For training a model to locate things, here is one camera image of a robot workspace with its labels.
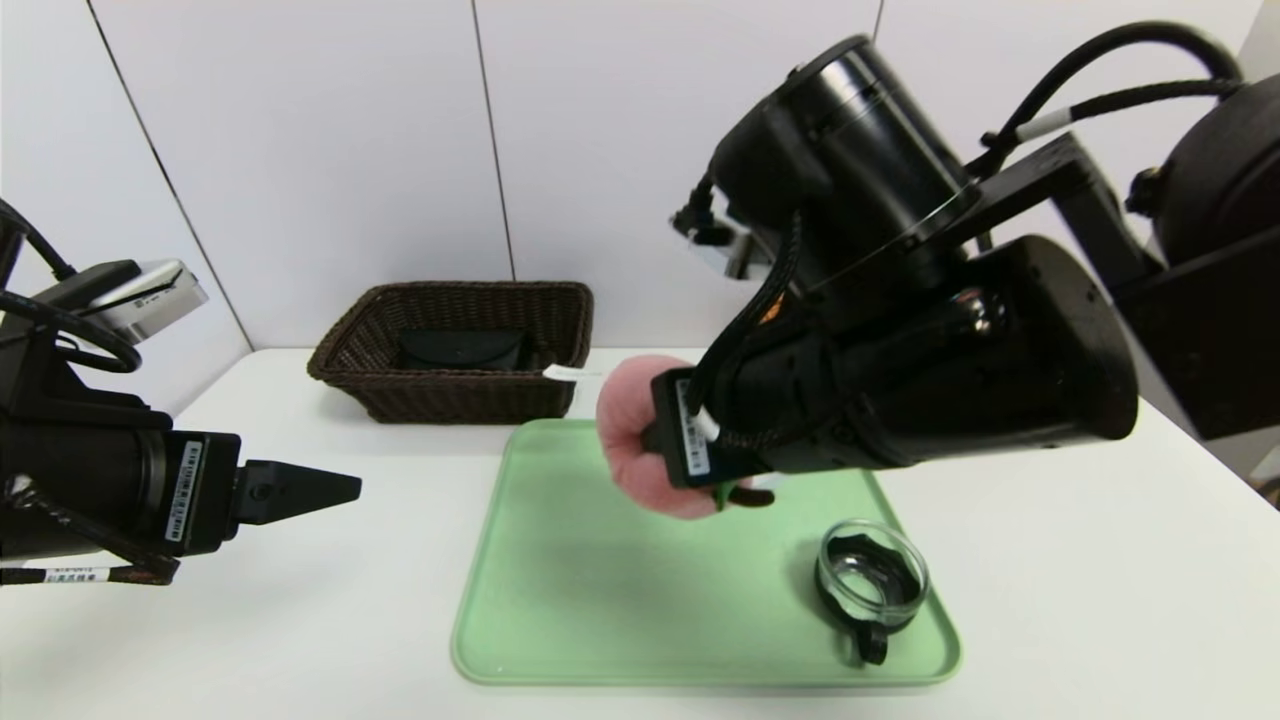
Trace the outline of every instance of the pink plush toy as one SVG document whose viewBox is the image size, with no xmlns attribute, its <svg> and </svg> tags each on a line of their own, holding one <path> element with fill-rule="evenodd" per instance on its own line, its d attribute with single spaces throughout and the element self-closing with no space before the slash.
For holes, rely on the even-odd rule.
<svg viewBox="0 0 1280 720">
<path fill-rule="evenodd" d="M 595 420 L 613 482 L 622 492 L 648 510 L 694 520 L 716 512 L 710 492 L 671 487 L 662 456 L 645 452 L 641 441 L 645 428 L 657 418 L 650 380 L 673 368 L 687 366 L 689 363 L 666 355 L 641 355 L 622 363 L 600 389 Z M 763 496 L 773 500 L 764 491 L 737 488 L 730 502 L 765 505 Z"/>
</svg>

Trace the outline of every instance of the light green tray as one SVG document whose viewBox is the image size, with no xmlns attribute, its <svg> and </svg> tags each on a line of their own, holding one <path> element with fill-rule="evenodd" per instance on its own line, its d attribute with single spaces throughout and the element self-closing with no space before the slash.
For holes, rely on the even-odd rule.
<svg viewBox="0 0 1280 720">
<path fill-rule="evenodd" d="M 609 482 L 586 420 L 540 420 L 507 445 L 453 630 L 484 684 L 826 685 L 937 683 L 960 638 L 937 593 L 856 666 L 823 615 L 813 564 L 845 518 L 897 527 L 869 473 L 792 478 L 764 510 L 698 521 L 640 510 Z"/>
</svg>

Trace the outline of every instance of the wicker basket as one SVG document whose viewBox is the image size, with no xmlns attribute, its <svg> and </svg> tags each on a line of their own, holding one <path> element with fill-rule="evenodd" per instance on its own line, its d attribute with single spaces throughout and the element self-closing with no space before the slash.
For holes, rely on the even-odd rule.
<svg viewBox="0 0 1280 720">
<path fill-rule="evenodd" d="M 535 368 L 581 368 L 591 345 L 591 291 L 580 283 L 416 282 L 379 286 L 338 320 L 307 363 L 379 423 L 520 424 L 562 418 L 573 384 L 538 370 L 401 370 L 402 329 L 520 329 Z"/>
</svg>

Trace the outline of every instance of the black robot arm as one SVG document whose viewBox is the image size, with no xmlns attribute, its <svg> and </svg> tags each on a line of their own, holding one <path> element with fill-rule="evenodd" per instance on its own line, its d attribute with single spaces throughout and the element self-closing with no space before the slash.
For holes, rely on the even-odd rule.
<svg viewBox="0 0 1280 720">
<path fill-rule="evenodd" d="M 23 242 L 58 283 L 4 290 Z M 169 584 L 177 557 L 216 551 L 242 523 L 349 502 L 361 480 L 251 460 L 241 438 L 173 429 L 140 397 L 87 387 L 73 369 L 128 373 L 137 342 L 205 301 L 182 263 L 105 263 L 77 272 L 0 200 L 0 561 L 106 550 L 125 565 L 0 568 L 0 584 Z M 82 350 L 77 341 L 108 352 Z"/>
<path fill-rule="evenodd" d="M 961 167 L 865 38 L 836 45 L 756 105 L 700 187 L 721 188 L 767 255 L 796 260 L 776 264 L 758 299 L 781 295 L 781 313 L 736 319 L 696 369 L 654 380 L 649 445 L 672 483 L 1123 438 L 1138 387 L 1120 318 L 1204 437 L 1280 423 L 1280 347 L 1261 337 L 1280 300 L 1268 282 L 1280 270 L 1280 208 L 1268 200 L 1280 191 L 1280 78 L 1244 86 L 1198 31 L 1140 23 L 1064 60 L 1030 114 L 1044 87 L 1089 58 L 1170 38 L 1215 77 L 1059 114 L 1065 124 L 1143 99 L 1225 99 L 1135 181 L 1129 209 L 1155 219 L 1162 259 L 1133 238 L 1070 135 L 1001 170 L 1033 135 L 1032 118 L 1015 114 Z M 965 251 L 1046 201 L 1105 290 L 1043 237 Z M 699 240 L 687 213 L 676 220 Z"/>
</svg>

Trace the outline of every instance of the white tabletop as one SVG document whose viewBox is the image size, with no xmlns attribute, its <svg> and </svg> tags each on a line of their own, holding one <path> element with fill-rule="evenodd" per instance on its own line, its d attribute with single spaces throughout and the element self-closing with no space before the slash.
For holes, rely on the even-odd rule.
<svg viewBox="0 0 1280 720">
<path fill-rule="evenodd" d="M 361 475 L 364 497 L 244 527 L 170 588 L 5 588 L 0 717 L 1280 716 L 1280 514 L 1147 405 L 1124 442 L 881 475 L 964 638 L 942 685 L 472 685 L 449 635 L 511 428 L 378 425 L 307 378 L 308 356 L 246 357 L 179 427 Z M 582 382 L 571 416 L 598 389 Z"/>
</svg>

